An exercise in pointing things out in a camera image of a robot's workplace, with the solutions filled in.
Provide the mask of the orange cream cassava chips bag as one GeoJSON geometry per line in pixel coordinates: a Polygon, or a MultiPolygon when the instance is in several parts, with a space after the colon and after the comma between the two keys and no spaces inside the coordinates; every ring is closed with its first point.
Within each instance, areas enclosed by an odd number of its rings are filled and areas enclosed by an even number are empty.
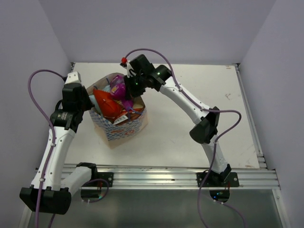
{"type": "Polygon", "coordinates": [[[127,115],[128,113],[140,112],[144,105],[141,101],[120,101],[115,100],[109,92],[93,89],[93,95],[97,102],[99,113],[104,118],[115,120],[118,117],[127,115]]]}

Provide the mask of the light blue cassava chips bag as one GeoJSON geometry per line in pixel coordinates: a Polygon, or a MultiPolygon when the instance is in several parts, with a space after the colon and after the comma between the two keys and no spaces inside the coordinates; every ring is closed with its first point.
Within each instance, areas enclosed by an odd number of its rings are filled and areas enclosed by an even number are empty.
{"type": "MultiPolygon", "coordinates": [[[[110,85],[107,85],[104,88],[102,88],[101,90],[104,91],[104,92],[108,92],[109,93],[110,89],[111,89],[110,85]]],[[[99,105],[97,103],[97,100],[96,100],[95,96],[92,94],[92,95],[89,96],[89,98],[90,98],[92,104],[95,106],[96,112],[99,113],[99,114],[101,114],[101,110],[99,108],[99,105]]]]}

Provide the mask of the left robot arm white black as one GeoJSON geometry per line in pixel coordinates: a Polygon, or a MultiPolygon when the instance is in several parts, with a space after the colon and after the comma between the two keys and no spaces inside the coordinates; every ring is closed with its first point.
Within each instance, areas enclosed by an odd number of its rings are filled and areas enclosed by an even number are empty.
{"type": "Polygon", "coordinates": [[[99,180],[96,165],[87,162],[79,163],[69,176],[61,179],[68,149],[83,114],[93,107],[81,83],[65,84],[62,98],[62,108],[50,116],[52,127],[38,172],[30,186],[20,190],[20,199],[31,211],[64,215],[78,189],[84,184],[92,187],[99,180]]]}

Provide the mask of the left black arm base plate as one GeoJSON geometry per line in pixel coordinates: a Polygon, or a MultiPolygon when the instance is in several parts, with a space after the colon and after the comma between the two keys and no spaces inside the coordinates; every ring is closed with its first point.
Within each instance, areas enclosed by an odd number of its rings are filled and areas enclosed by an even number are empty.
{"type": "Polygon", "coordinates": [[[97,168],[95,173],[95,177],[97,179],[103,179],[107,181],[109,188],[113,186],[114,172],[112,172],[111,170],[100,170],[97,168]]]}

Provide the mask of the aluminium mounting rail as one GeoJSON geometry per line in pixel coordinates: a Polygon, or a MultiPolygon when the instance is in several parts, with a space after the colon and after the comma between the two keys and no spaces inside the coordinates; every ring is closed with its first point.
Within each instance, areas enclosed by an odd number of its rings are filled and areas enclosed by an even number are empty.
{"type": "MultiPolygon", "coordinates": [[[[97,165],[99,173],[112,173],[108,180],[115,190],[196,190],[203,180],[200,173],[206,169],[188,167],[110,166],[97,165]]],[[[234,169],[236,176],[228,177],[226,183],[210,185],[208,190],[272,190],[280,184],[275,171],[266,169],[234,169]]]]}

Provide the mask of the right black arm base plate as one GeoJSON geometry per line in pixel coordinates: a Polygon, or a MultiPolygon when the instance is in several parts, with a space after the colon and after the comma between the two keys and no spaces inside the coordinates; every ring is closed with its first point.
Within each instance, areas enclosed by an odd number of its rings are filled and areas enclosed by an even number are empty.
{"type": "MultiPolygon", "coordinates": [[[[208,171],[197,172],[196,173],[196,181],[197,186],[199,187],[202,181],[205,179],[208,171]]],[[[230,172],[225,179],[222,179],[219,174],[215,172],[211,172],[208,175],[207,179],[202,185],[203,187],[215,188],[215,187],[239,187],[239,179],[236,172],[230,172]]]]}

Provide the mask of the purple snack packet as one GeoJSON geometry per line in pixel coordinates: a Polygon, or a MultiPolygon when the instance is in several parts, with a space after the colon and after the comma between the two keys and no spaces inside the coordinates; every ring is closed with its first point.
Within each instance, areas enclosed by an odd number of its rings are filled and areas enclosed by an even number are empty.
{"type": "Polygon", "coordinates": [[[110,82],[110,94],[114,100],[122,103],[124,109],[129,111],[133,107],[133,100],[127,96],[124,77],[116,75],[110,82]]]}

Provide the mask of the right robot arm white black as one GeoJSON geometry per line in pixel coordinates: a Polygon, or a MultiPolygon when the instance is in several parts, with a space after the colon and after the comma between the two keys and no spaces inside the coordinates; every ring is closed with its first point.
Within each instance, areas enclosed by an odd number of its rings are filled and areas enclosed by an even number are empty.
{"type": "Polygon", "coordinates": [[[139,97],[146,88],[151,88],[171,99],[188,115],[195,125],[190,130],[190,136],[202,145],[206,153],[213,184],[220,187],[227,183],[231,167],[216,141],[219,109],[204,107],[193,95],[185,95],[186,90],[173,78],[172,71],[165,65],[154,67],[145,55],[139,55],[131,61],[124,57],[120,65],[127,71],[124,77],[127,97],[139,97]]]}

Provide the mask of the blue patterned paper bag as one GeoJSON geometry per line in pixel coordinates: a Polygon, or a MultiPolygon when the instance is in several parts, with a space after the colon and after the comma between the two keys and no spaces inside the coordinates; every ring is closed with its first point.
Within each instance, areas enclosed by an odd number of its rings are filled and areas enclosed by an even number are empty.
{"type": "MultiPolygon", "coordinates": [[[[110,85],[110,82],[116,75],[124,76],[121,73],[112,73],[106,75],[105,77],[99,79],[86,90],[89,95],[93,94],[93,89],[101,90],[107,85],[110,85]]],[[[133,120],[126,122],[122,125],[113,125],[114,120],[104,118],[102,114],[96,112],[95,106],[89,111],[90,117],[93,121],[96,131],[101,135],[103,140],[110,148],[117,147],[118,145],[126,142],[134,135],[139,133],[148,123],[147,120],[147,110],[144,101],[141,97],[132,98],[133,101],[141,101],[144,105],[143,114],[133,120]]]]}

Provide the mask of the brown Chuba cassava chips bag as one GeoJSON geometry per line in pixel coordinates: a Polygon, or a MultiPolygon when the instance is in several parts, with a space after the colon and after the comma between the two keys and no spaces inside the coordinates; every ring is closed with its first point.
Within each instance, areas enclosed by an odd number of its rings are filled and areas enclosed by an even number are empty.
{"type": "Polygon", "coordinates": [[[143,110],[143,108],[129,108],[128,110],[123,110],[114,120],[113,125],[122,125],[126,122],[133,121],[143,114],[143,110]]]}

